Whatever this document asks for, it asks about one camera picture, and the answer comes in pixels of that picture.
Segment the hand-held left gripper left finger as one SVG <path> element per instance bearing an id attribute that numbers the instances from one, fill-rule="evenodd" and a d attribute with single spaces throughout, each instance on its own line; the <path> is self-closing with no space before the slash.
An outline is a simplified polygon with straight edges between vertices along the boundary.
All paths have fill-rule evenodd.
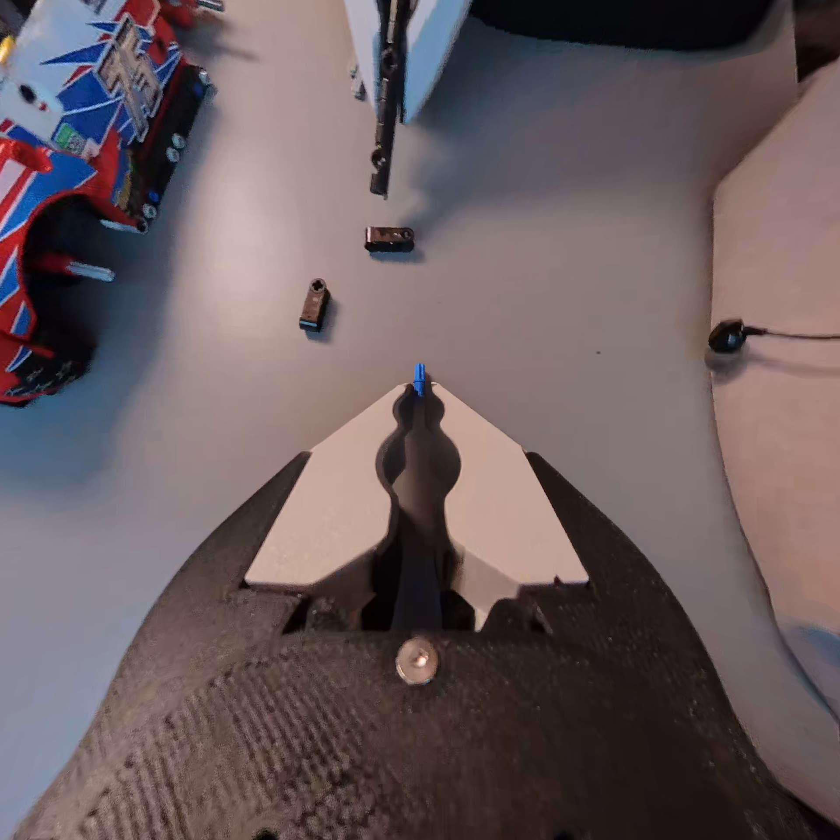
<path id="1" fill-rule="evenodd" d="M 249 589 L 379 600 L 392 613 L 403 565 L 394 484 L 416 398 L 411 384 L 393 388 L 308 453 L 245 574 Z"/>

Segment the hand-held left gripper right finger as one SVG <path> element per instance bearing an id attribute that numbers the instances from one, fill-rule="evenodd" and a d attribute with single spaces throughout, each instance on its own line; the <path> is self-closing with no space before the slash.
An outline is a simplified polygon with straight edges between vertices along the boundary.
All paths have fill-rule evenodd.
<path id="1" fill-rule="evenodd" d="M 459 469 L 444 499 L 455 548 L 451 588 L 483 627 L 492 607 L 535 587 L 586 585 L 590 576 L 515 440 L 440 384 L 440 429 L 455 446 Z"/>

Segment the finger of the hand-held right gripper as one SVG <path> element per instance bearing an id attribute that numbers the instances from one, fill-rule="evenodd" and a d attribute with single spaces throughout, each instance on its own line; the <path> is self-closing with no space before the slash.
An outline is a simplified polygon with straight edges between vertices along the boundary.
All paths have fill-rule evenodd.
<path id="1" fill-rule="evenodd" d="M 420 113 L 455 45 L 471 1 L 411 2 L 406 31 L 402 122 Z"/>
<path id="2" fill-rule="evenodd" d="M 382 13 L 377 1 L 345 1 L 353 52 L 350 63 L 357 61 L 364 79 L 366 101 L 378 109 Z"/>

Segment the long black lego axle assembly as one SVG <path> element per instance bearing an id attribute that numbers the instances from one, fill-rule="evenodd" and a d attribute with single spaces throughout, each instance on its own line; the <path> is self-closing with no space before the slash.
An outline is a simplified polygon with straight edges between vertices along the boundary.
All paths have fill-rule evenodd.
<path id="1" fill-rule="evenodd" d="M 413 15 L 412 1 L 378 1 L 379 29 L 374 36 L 375 127 L 371 152 L 370 190 L 389 195 L 396 126 L 404 121 L 407 30 Z"/>

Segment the black two-hole lego beam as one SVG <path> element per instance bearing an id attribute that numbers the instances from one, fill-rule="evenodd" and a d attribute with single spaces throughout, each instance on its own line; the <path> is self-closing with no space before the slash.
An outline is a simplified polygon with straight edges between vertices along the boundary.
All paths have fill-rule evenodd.
<path id="1" fill-rule="evenodd" d="M 415 248 L 410 227 L 368 226 L 364 230 L 364 249 L 372 255 L 409 254 Z"/>

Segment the black lego axle connector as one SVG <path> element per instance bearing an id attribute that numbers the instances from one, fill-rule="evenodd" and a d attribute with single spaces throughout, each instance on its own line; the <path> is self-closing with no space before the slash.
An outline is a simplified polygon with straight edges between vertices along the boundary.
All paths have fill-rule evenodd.
<path id="1" fill-rule="evenodd" d="M 322 278 L 311 281 L 298 321 L 299 328 L 306 332 L 320 333 L 327 317 L 331 292 Z"/>

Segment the red white lego race car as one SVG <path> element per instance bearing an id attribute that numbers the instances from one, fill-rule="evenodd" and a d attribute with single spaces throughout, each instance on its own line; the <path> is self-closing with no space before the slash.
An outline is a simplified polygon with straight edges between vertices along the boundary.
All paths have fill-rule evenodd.
<path id="1" fill-rule="evenodd" d="M 178 29 L 215 1 L 2 2 L 1 403 L 24 407 L 92 357 L 39 299 L 47 279 L 112 281 L 50 236 L 80 214 L 143 235 L 212 90 Z"/>

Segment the person's beige sweatshirt torso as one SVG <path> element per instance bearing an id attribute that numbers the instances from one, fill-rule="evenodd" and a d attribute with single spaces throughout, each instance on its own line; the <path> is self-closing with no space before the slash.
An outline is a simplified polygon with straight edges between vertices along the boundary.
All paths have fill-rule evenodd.
<path id="1" fill-rule="evenodd" d="M 707 352 L 723 465 L 784 645 L 838 718 L 839 69 L 723 180 L 711 325 L 759 330 Z"/>

